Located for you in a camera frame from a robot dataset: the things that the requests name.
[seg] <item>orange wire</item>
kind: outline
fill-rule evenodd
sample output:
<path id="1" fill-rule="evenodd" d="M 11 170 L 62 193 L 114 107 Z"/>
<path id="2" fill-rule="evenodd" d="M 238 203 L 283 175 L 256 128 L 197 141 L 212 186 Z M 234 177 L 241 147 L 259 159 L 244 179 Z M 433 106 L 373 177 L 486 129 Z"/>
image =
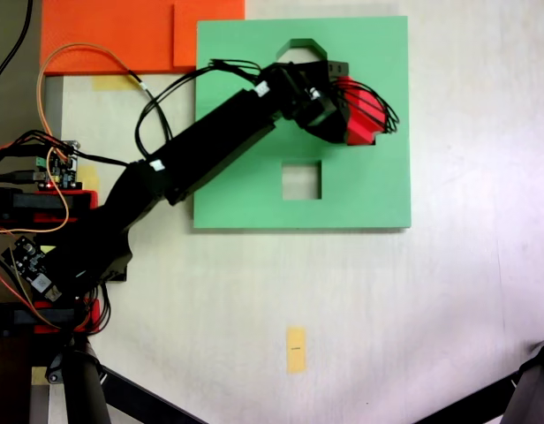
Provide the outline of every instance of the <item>orange wire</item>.
<path id="1" fill-rule="evenodd" d="M 62 192 L 58 188 L 58 185 L 54 181 L 54 179 L 52 177 L 52 173 L 50 172 L 50 155 L 52 155 L 53 150 L 54 150 L 54 148 L 50 148 L 49 153 L 46 156 L 46 171 L 49 174 L 50 182 L 52 183 L 54 188 L 56 188 L 56 190 L 58 192 L 58 195 L 60 196 L 60 199 L 62 200 L 62 202 L 64 204 L 64 208 L 66 209 L 66 217 L 64 218 L 64 221 L 60 225 L 58 225 L 57 227 L 51 228 L 51 229 L 48 229 L 48 230 L 29 230 L 27 228 L 13 228 L 12 230 L 0 230 L 0 233 L 13 233 L 13 232 L 44 233 L 44 232 L 54 232 L 54 231 L 60 230 L 61 228 L 63 228 L 66 225 L 66 223 L 68 223 L 68 219 L 70 218 L 70 209 L 68 208 L 68 202 L 66 201 L 66 198 L 62 195 Z"/>
<path id="2" fill-rule="evenodd" d="M 116 62 L 118 62 L 123 68 L 125 68 L 128 72 L 131 71 L 131 69 L 125 64 L 125 62 L 123 62 L 123 60 L 121 60 L 119 56 L 117 56 L 111 50 L 99 44 L 94 44 L 92 42 L 71 42 L 57 48 L 52 53 L 50 53 L 49 56 L 46 58 L 46 60 L 42 63 L 41 69 L 39 71 L 39 77 L 38 77 L 38 80 L 36 81 L 36 105 L 39 112 L 39 118 L 41 119 L 42 127 L 44 128 L 45 132 L 50 135 L 52 135 L 52 130 L 50 130 L 49 123 L 46 120 L 46 117 L 44 116 L 44 108 L 42 107 L 42 82 L 44 80 L 44 73 L 46 72 L 46 68 L 49 66 L 49 63 L 58 53 L 67 49 L 74 49 L 74 48 L 95 49 L 95 50 L 102 51 L 103 53 L 107 53 Z"/>
<path id="3" fill-rule="evenodd" d="M 4 148 L 8 148 L 11 144 L 13 144 L 15 141 L 12 141 L 11 143 L 7 143 L 5 144 L 4 146 L 1 146 L 0 147 L 0 151 L 3 150 Z"/>
<path id="4" fill-rule="evenodd" d="M 35 314 L 42 322 L 45 322 L 46 324 L 48 324 L 50 327 L 54 327 L 55 329 L 59 329 L 59 327 L 57 327 L 56 325 L 54 325 L 52 322 L 50 322 L 49 320 L 47 320 L 46 318 L 44 318 L 41 314 L 38 313 L 38 311 L 36 310 L 36 308 L 30 303 L 28 302 L 27 300 L 24 300 L 20 294 L 18 294 L 16 291 L 13 290 L 13 288 L 7 284 L 7 282 L 4 280 L 4 278 L 1 276 L 0 274 L 0 282 L 7 288 L 7 290 L 9 290 L 17 299 L 19 299 L 21 302 L 23 302 L 23 304 L 28 307 L 32 312 L 33 314 Z"/>

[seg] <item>white table surface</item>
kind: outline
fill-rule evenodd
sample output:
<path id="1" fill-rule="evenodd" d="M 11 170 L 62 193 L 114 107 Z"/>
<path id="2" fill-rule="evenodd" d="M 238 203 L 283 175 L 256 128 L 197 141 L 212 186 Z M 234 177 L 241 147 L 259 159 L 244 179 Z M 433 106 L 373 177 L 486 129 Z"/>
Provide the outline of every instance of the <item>white table surface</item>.
<path id="1" fill-rule="evenodd" d="M 211 424 L 409 423 L 544 339 L 544 0 L 247 0 L 248 19 L 409 17 L 412 227 L 194 231 L 161 203 L 111 284 L 101 361 Z M 154 91 L 173 76 L 148 76 Z M 139 92 L 64 79 L 63 133 L 138 159 Z M 193 121 L 193 87 L 164 108 Z M 144 132 L 162 135 L 153 113 Z M 120 173 L 99 165 L 101 198 Z M 286 372 L 306 328 L 307 371 Z M 61 388 L 50 422 L 64 422 Z M 133 422 L 114 414 L 114 422 Z"/>

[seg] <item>green board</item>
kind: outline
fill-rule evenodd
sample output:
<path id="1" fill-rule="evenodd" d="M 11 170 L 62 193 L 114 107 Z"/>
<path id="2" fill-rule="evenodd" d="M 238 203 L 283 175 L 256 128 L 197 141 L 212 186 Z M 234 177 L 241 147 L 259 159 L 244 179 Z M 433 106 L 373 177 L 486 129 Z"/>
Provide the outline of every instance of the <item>green board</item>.
<path id="1" fill-rule="evenodd" d="M 198 67 L 211 58 L 276 61 L 291 40 L 313 39 L 328 59 L 372 87 L 400 118 L 375 146 L 332 145 L 281 120 L 194 196 L 196 228 L 404 228 L 411 225 L 407 18 L 208 21 L 198 26 Z M 211 72 L 196 83 L 200 118 L 251 88 Z M 321 162 L 321 198 L 286 201 L 284 163 Z"/>

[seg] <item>yellow sticky note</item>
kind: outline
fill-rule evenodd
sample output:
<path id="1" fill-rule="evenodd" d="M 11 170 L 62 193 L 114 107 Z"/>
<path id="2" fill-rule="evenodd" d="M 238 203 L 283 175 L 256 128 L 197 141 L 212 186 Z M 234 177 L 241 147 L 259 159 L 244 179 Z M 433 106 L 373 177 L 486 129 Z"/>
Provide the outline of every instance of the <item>yellow sticky note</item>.
<path id="1" fill-rule="evenodd" d="M 139 85 L 131 75 L 94 75 L 92 77 L 94 91 L 125 91 L 137 88 Z"/>
<path id="2" fill-rule="evenodd" d="M 78 165 L 78 181 L 84 190 L 99 192 L 99 176 L 93 165 Z"/>
<path id="3" fill-rule="evenodd" d="M 288 346 L 288 374 L 306 370 L 306 329 L 289 327 L 286 338 Z"/>

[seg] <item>orange board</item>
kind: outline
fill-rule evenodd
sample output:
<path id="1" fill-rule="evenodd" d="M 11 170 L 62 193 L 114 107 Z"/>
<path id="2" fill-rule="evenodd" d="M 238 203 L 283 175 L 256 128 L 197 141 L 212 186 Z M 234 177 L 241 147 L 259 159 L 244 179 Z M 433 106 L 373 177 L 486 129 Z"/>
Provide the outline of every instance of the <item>orange board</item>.
<path id="1" fill-rule="evenodd" d="M 92 42 L 136 72 L 188 72 L 195 68 L 198 20 L 244 17 L 244 0 L 42 0 L 41 63 L 66 43 Z M 46 73 L 122 72 L 102 53 L 72 49 Z"/>
<path id="2" fill-rule="evenodd" d="M 200 20 L 245 18 L 244 0 L 177 1 L 174 8 L 174 67 L 189 72 L 196 64 L 197 23 Z"/>

